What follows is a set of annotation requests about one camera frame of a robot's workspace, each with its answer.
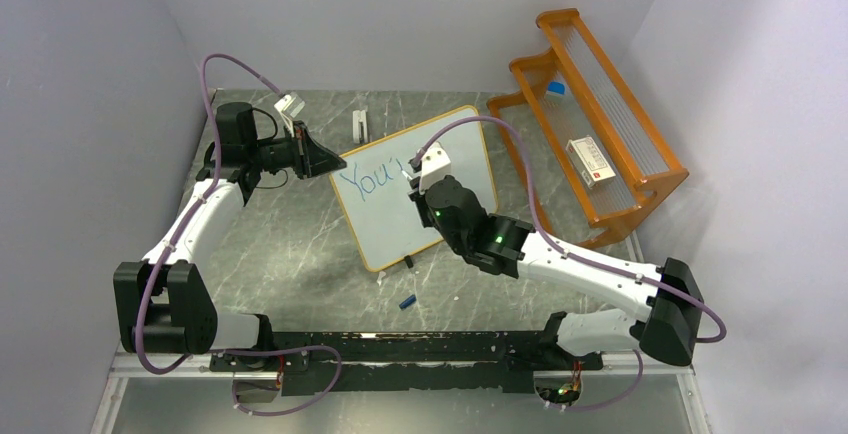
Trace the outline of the yellow-framed whiteboard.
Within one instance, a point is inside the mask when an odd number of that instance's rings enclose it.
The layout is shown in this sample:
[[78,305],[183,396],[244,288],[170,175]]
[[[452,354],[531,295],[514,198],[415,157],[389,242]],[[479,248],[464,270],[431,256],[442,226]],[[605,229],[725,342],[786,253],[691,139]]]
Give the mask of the yellow-framed whiteboard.
[[[478,110],[465,105],[342,155],[347,167],[331,182],[367,270],[378,272],[442,240],[424,228],[408,198],[409,161],[437,131]],[[439,138],[452,162],[451,174],[473,190],[489,212],[499,209],[488,149],[480,122],[467,123]]]

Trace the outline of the blue marker cap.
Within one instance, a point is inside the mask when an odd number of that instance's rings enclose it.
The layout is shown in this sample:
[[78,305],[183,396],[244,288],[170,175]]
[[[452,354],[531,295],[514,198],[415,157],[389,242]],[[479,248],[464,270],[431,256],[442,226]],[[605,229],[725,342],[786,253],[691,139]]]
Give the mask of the blue marker cap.
[[399,303],[399,308],[401,310],[405,310],[405,309],[411,307],[413,304],[415,304],[416,301],[417,301],[417,297],[415,295],[410,295],[409,297],[407,297],[406,299],[404,299],[402,302]]

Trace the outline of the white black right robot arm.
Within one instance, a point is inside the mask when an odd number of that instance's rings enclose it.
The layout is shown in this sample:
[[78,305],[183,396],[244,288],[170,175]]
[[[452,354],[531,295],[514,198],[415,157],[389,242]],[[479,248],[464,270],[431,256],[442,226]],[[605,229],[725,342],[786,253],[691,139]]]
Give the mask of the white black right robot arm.
[[545,236],[530,223],[487,212],[453,176],[426,191],[413,189],[409,198],[422,225],[479,271],[561,284],[610,305],[603,312],[552,315],[539,343],[548,366],[629,349],[673,366],[691,364],[703,296],[685,262],[625,261]]

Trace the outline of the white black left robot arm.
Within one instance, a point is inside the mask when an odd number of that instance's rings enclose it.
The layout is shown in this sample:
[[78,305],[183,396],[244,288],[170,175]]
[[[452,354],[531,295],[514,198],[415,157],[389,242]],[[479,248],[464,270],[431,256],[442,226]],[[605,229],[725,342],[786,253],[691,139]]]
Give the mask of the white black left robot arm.
[[216,112],[222,166],[209,147],[192,195],[159,245],[141,260],[123,262],[113,275],[121,343],[128,352],[143,336],[146,353],[205,354],[236,350],[249,368],[273,363],[277,342],[268,318],[215,306],[201,273],[264,173],[291,170],[309,179],[346,167],[336,153],[294,121],[279,137],[258,135],[254,107],[230,102]]

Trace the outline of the white whiteboard eraser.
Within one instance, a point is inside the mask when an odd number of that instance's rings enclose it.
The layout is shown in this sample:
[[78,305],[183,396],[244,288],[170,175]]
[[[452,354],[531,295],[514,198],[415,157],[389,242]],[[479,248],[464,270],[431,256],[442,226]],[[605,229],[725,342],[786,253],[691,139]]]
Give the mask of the white whiteboard eraser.
[[360,145],[369,142],[367,110],[359,109],[352,112],[352,135],[353,140]]

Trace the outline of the white red box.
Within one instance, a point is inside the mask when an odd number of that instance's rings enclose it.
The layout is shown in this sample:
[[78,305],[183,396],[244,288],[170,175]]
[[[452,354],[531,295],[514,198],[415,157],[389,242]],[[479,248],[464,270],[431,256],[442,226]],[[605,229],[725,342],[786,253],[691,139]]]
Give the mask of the white red box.
[[591,136],[569,140],[566,153],[580,179],[589,189],[617,177],[611,162]]

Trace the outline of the blue-capped item on shelf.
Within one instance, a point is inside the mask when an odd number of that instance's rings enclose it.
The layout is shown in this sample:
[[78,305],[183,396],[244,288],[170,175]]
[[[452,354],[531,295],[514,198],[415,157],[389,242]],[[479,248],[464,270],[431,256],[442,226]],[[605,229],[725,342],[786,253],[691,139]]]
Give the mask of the blue-capped item on shelf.
[[552,96],[564,96],[567,92],[565,85],[558,81],[552,81],[547,85],[546,94]]

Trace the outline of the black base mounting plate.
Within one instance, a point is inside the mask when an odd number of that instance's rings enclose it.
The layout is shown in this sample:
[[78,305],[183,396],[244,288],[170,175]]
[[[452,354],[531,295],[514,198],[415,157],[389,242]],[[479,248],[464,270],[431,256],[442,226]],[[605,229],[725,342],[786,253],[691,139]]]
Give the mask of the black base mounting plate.
[[209,368],[241,380],[282,374],[285,396],[334,392],[499,389],[532,393],[543,371],[598,371],[599,354],[574,357],[542,331],[277,332],[282,357],[214,355]]

